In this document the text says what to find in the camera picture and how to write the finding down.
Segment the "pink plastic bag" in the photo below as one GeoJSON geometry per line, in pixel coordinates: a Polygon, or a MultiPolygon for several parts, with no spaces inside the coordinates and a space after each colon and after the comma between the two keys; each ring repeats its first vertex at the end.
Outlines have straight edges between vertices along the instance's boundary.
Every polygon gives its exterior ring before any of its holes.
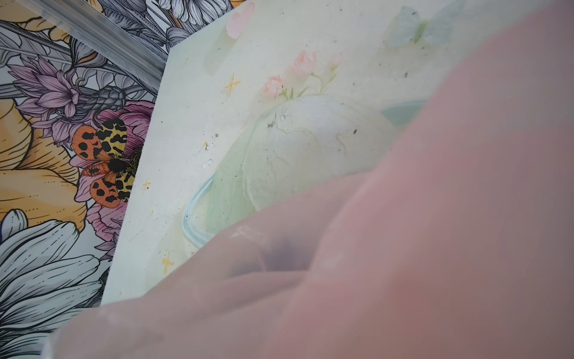
{"type": "Polygon", "coordinates": [[[379,166],[219,233],[43,358],[571,358],[573,3],[452,71],[379,166]]]}

